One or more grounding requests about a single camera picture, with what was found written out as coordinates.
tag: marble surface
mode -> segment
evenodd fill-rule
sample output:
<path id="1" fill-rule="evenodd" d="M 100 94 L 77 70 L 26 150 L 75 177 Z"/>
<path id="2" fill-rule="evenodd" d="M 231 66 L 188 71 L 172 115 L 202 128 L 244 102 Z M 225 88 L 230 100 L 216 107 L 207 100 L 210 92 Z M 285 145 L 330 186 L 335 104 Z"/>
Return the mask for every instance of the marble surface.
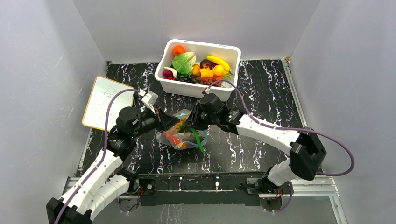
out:
<path id="1" fill-rule="evenodd" d="M 154 78 L 157 65 L 110 64 L 107 77 L 157 93 L 157 103 L 166 113 L 173 114 L 184 108 L 191 110 L 199 99 L 165 93 Z M 238 87 L 255 116 L 281 126 L 302 127 L 281 60 L 241 61 L 238 75 Z M 235 92 L 227 103 L 242 104 Z M 134 105 L 143 106 L 143 103 L 135 100 Z M 141 174 L 266 171 L 286 159 L 284 153 L 258 140 L 225 133 L 216 126 L 210 126 L 208 133 L 209 140 L 204 147 L 207 154 L 203 155 L 197 148 L 180 151 L 160 145 L 153 130 L 137 138 L 137 148 L 123 166 Z M 77 176 L 94 161 L 103 147 L 103 137 L 102 131 L 92 130 Z"/>

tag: plastic bag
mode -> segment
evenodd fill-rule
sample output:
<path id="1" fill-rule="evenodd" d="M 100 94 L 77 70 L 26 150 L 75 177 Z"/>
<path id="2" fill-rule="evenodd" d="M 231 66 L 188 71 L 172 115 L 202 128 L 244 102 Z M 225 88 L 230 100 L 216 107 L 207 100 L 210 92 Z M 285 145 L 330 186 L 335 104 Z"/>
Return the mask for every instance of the plastic bag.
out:
<path id="1" fill-rule="evenodd" d="M 179 119 L 188 118 L 190 113 L 191 111 L 182 109 L 178 113 L 173 114 L 173 116 L 176 116 Z M 205 145 L 208 141 L 208 134 L 206 130 L 197 132 L 199 134 L 199 139 L 201 140 L 201 145 Z M 178 150 L 198 147 L 197 140 L 193 133 L 178 133 L 176 126 L 173 126 L 171 129 L 165 131 L 164 133 L 157 132 L 156 139 L 158 143 L 170 145 Z"/>

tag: white container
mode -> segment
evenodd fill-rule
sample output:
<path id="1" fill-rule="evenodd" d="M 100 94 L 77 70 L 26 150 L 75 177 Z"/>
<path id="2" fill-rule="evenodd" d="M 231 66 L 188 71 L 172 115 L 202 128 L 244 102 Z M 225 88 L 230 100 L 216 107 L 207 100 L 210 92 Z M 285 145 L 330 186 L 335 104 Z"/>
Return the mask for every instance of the white container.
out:
<path id="1" fill-rule="evenodd" d="M 202 60 L 206 59 L 206 56 L 213 55 L 217 56 L 224 61 L 226 61 L 231 67 L 231 79 L 230 81 L 236 86 L 238 83 L 238 68 L 240 61 L 240 49 L 237 47 L 219 45 L 213 43 L 203 43 L 194 41 L 184 41 L 184 40 L 170 40 L 166 44 L 165 51 L 161 62 L 159 63 L 155 77 L 156 80 L 160 81 L 162 88 L 167 93 L 173 93 L 188 97 L 202 98 L 202 92 L 207 85 L 185 83 L 179 81 L 173 81 L 165 79 L 162 75 L 164 67 L 170 67 L 173 60 L 173 48 L 177 45 L 182 45 L 186 52 L 194 52 L 197 56 L 196 63 L 200 63 Z M 227 101 L 230 98 L 231 92 L 234 88 L 229 84 L 223 82 L 224 87 L 211 87 L 211 92 L 216 94 L 221 101 Z"/>

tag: cabbage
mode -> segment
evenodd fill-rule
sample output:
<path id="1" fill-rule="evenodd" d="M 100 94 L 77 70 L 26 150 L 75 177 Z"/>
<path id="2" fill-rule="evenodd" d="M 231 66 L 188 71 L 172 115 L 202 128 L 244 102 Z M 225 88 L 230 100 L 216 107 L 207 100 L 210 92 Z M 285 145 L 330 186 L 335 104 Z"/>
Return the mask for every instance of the cabbage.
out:
<path id="1" fill-rule="evenodd" d="M 172 61 L 172 65 L 178 73 L 191 75 L 192 67 L 196 60 L 197 57 L 194 52 L 186 52 L 176 56 Z"/>

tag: whiteboard wooden frame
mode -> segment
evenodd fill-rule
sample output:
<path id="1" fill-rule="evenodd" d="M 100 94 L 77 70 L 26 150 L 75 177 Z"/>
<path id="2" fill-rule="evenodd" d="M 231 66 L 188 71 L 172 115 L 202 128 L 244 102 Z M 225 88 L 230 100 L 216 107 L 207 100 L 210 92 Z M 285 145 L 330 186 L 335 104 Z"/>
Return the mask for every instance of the whiteboard wooden frame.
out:
<path id="1" fill-rule="evenodd" d="M 116 82 L 106 77 L 96 76 L 95 82 L 85 108 L 82 124 L 86 127 L 105 130 L 105 118 L 110 100 L 121 90 L 133 89 L 133 87 Z M 110 131 L 115 125 L 120 110 L 127 106 L 133 106 L 134 92 L 125 92 L 113 102 L 108 121 L 107 130 Z"/>

